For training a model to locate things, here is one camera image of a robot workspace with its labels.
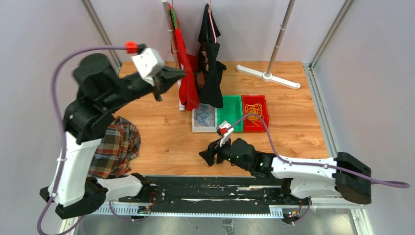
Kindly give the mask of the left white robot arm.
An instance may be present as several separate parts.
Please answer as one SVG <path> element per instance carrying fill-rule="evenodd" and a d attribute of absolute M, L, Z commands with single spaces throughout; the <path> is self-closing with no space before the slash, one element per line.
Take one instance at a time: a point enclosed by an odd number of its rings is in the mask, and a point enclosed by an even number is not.
<path fill-rule="evenodd" d="M 102 53 L 84 57 L 72 75 L 79 86 L 78 94 L 58 115 L 64 132 L 63 146 L 54 179 L 40 190 L 40 196 L 47 203 L 56 203 L 55 212 L 61 219 L 91 214 L 104 203 L 123 197 L 145 202 L 150 196 L 150 184 L 142 175 L 97 179 L 88 171 L 114 121 L 113 114 L 148 94 L 161 101 L 161 95 L 185 72 L 167 66 L 156 52 L 148 50 L 138 55 L 137 72 L 125 78 L 118 77 Z"/>

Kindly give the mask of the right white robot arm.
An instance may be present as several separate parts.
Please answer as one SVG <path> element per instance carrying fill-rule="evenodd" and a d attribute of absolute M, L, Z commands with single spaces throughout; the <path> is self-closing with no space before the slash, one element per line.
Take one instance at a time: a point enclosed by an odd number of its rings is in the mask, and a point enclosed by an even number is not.
<path fill-rule="evenodd" d="M 199 155 L 208 166 L 228 161 L 251 176 L 280 179 L 279 195 L 286 204 L 320 196 L 340 196 L 362 205 L 372 202 L 371 182 L 358 176 L 371 176 L 371 168 L 346 152 L 326 159 L 291 158 L 257 151 L 253 145 L 237 138 L 225 143 L 213 141 Z"/>

